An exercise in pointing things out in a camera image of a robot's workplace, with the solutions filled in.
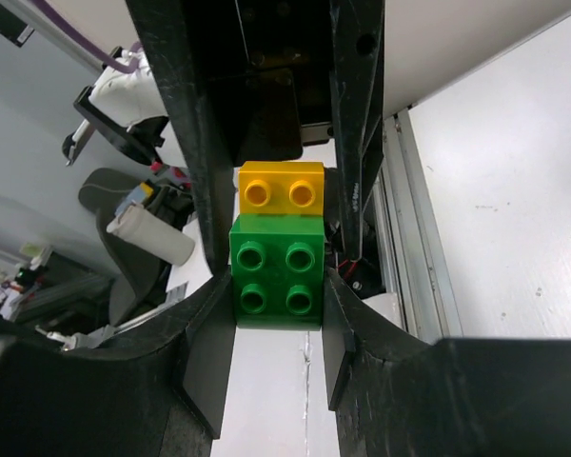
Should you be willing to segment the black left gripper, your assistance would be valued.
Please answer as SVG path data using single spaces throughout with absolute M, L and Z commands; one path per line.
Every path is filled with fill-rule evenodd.
M 364 145 L 382 111 L 374 92 L 382 88 L 384 2 L 127 6 L 187 163 L 210 271 L 228 264 L 228 152 L 235 162 L 297 159 L 305 146 L 328 140 L 331 110 L 343 248 L 359 259 Z

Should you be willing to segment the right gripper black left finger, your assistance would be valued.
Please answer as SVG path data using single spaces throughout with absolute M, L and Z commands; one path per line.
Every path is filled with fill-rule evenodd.
M 98 348 L 0 333 L 0 456 L 208 456 L 236 325 L 229 272 Z

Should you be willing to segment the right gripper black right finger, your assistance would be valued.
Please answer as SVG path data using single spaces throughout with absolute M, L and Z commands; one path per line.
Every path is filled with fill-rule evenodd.
M 334 269 L 322 339 L 343 456 L 571 456 L 571 339 L 428 344 Z

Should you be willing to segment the green curved lego brick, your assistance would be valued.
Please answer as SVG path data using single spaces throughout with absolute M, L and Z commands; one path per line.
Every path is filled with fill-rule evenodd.
M 323 321 L 321 216 L 240 214 L 229 233 L 240 328 L 317 330 Z

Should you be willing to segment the light tan lego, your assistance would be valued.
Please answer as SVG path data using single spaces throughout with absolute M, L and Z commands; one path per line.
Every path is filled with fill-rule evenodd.
M 325 167 L 322 162 L 247 161 L 238 172 L 243 214 L 324 214 Z

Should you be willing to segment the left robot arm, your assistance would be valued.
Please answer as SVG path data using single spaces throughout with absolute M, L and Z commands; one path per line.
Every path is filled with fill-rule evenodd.
M 381 1 L 130 1 L 140 45 L 116 49 L 76 110 L 117 150 L 188 169 L 205 256 L 228 257 L 233 171 L 332 141 L 342 250 L 363 251 L 384 95 Z

